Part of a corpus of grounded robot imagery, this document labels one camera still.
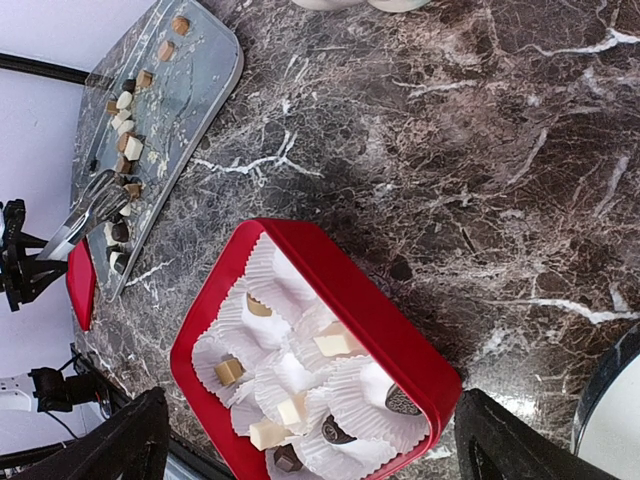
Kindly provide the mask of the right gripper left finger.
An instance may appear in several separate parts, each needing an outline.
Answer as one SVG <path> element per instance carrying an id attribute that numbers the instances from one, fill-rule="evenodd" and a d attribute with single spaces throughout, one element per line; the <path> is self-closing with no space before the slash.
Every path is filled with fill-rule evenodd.
<path id="1" fill-rule="evenodd" d="M 165 392 L 154 387 L 86 436 L 3 455 L 3 479 L 162 479 L 170 426 Z"/>

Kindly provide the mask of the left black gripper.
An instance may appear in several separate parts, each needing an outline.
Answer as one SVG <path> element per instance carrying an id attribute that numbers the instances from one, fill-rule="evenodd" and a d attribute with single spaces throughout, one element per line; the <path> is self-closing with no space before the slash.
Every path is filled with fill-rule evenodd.
<path id="1" fill-rule="evenodd" d="M 32 303 L 54 281 L 65 275 L 68 263 L 38 260 L 31 249 L 43 249 L 46 241 L 22 231 L 26 219 L 23 199 L 1 204 L 1 292 L 11 312 Z"/>

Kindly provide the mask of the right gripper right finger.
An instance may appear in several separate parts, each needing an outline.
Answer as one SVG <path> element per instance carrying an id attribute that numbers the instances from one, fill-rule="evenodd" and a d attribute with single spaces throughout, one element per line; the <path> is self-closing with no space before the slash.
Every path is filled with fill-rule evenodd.
<path id="1" fill-rule="evenodd" d="M 454 433 L 463 479 L 611 479 L 537 433 L 480 389 L 462 393 Z"/>

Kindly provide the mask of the red tin lid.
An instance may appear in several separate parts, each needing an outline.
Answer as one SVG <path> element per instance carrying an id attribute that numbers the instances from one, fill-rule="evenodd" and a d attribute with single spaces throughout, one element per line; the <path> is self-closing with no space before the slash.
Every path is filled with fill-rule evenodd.
<path id="1" fill-rule="evenodd" d="M 69 254 L 66 285 L 71 305 L 83 332 L 91 328 L 91 316 L 96 288 L 96 271 L 92 263 L 89 245 L 83 239 Z"/>

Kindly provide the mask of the dark heart chocolate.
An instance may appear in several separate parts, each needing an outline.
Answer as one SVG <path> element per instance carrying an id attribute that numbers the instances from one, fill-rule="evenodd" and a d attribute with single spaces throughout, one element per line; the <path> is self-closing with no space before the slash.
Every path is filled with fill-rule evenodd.
<path id="1" fill-rule="evenodd" d="M 422 410 L 408 397 L 408 395 L 394 383 L 387 391 L 385 408 L 393 413 L 406 416 L 422 416 Z"/>

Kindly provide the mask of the caramel cube chocolate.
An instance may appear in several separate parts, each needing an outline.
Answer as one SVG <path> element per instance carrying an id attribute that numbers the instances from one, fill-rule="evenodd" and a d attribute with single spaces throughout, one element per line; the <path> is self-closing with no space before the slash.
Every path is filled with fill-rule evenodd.
<path id="1" fill-rule="evenodd" d="M 245 370 L 238 359 L 230 358 L 217 364 L 214 372 L 222 386 L 229 386 L 241 379 Z"/>

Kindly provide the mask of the dark square chocolate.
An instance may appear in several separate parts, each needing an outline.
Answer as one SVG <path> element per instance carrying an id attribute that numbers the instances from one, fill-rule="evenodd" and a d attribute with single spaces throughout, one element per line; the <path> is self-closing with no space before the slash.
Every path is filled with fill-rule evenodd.
<path id="1" fill-rule="evenodd" d="M 291 444 L 279 446 L 274 452 L 274 465 L 286 473 L 300 471 L 303 463 Z"/>

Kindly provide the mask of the dark chocolate piece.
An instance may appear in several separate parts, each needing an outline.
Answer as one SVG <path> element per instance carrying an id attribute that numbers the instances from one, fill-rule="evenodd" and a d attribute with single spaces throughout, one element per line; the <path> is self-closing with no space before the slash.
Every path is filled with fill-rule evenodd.
<path id="1" fill-rule="evenodd" d="M 332 445 L 344 445 L 356 440 L 355 437 L 347 434 L 336 422 L 333 415 L 328 415 L 322 425 L 321 433 L 323 438 Z"/>

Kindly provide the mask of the red tin box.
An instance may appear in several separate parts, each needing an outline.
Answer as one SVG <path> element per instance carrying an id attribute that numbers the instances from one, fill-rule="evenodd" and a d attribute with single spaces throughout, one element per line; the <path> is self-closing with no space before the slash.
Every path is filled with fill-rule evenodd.
<path id="1" fill-rule="evenodd" d="M 241 223 L 171 373 L 239 479 L 382 479 L 432 448 L 454 368 L 317 226 Z"/>

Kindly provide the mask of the caramel round chocolate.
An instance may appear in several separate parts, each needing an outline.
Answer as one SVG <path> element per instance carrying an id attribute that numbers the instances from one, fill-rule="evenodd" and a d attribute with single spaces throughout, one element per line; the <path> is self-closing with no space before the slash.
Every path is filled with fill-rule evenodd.
<path id="1" fill-rule="evenodd" d="M 246 302 L 248 311 L 257 317 L 270 317 L 273 315 L 273 311 L 254 298 L 250 293 L 246 294 Z"/>

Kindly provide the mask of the white square chocolate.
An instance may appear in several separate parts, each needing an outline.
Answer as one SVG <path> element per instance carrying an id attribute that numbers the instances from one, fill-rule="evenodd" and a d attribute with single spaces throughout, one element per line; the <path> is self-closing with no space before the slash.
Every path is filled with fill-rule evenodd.
<path id="1" fill-rule="evenodd" d="M 329 334 L 313 338 L 320 353 L 325 357 L 351 354 L 357 344 L 347 333 Z"/>

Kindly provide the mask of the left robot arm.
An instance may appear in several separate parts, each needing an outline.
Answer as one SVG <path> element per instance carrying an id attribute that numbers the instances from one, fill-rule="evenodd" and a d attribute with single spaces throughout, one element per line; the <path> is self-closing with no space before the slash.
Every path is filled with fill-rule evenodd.
<path id="1" fill-rule="evenodd" d="M 42 250 L 46 241 L 23 231 L 26 206 L 23 199 L 1 204 L 1 292 L 11 312 L 34 302 L 55 280 L 65 275 L 65 260 L 38 260 L 29 250 Z M 35 412 L 34 382 L 25 373 L 1 379 L 1 409 Z"/>

